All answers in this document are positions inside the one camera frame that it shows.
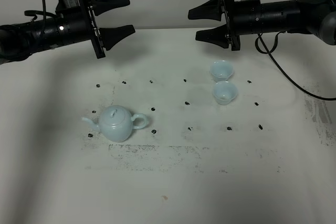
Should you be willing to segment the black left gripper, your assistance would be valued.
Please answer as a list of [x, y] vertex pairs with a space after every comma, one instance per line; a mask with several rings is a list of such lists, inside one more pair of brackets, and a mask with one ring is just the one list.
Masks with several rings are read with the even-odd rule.
[[121, 40], [134, 34], [135, 29], [133, 25], [100, 28], [99, 35], [93, 12], [90, 10], [90, 1], [94, 14], [99, 16], [112, 9], [130, 5], [130, 0], [78, 0], [78, 5], [71, 8], [66, 7], [64, 0], [58, 2], [55, 12], [58, 16], [56, 24], [60, 45], [67, 46], [89, 40], [96, 57], [101, 59], [105, 57], [103, 48], [110, 50]]

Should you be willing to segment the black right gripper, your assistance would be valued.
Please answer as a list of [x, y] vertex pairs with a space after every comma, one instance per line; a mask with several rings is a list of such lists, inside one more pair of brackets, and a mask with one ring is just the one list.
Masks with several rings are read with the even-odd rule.
[[260, 15], [260, 0], [234, 1], [209, 0], [188, 11], [189, 20], [210, 19], [221, 21], [225, 14], [226, 25], [196, 32], [195, 40], [220, 46], [231, 45], [232, 51], [240, 50], [240, 35], [252, 34], [253, 23]]

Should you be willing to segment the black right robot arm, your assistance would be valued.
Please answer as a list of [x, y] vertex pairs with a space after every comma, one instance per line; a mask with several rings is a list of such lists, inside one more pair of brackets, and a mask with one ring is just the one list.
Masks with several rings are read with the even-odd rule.
[[288, 32], [312, 34], [335, 45], [335, 0], [290, 0], [261, 3], [260, 0], [209, 0], [190, 9], [190, 20], [211, 19], [222, 26], [196, 33], [197, 41], [224, 49], [240, 50], [240, 36]]

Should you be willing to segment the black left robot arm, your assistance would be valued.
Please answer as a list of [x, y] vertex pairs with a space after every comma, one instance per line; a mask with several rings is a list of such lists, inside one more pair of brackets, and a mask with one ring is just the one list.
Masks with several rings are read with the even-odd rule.
[[134, 34], [133, 25], [99, 28], [95, 17], [115, 8], [130, 5], [130, 0], [78, 0], [67, 8], [60, 0], [55, 13], [28, 10], [33, 19], [7, 25], [1, 30], [1, 59], [23, 61], [32, 54], [83, 41], [91, 41], [96, 57], [105, 57], [118, 42]]

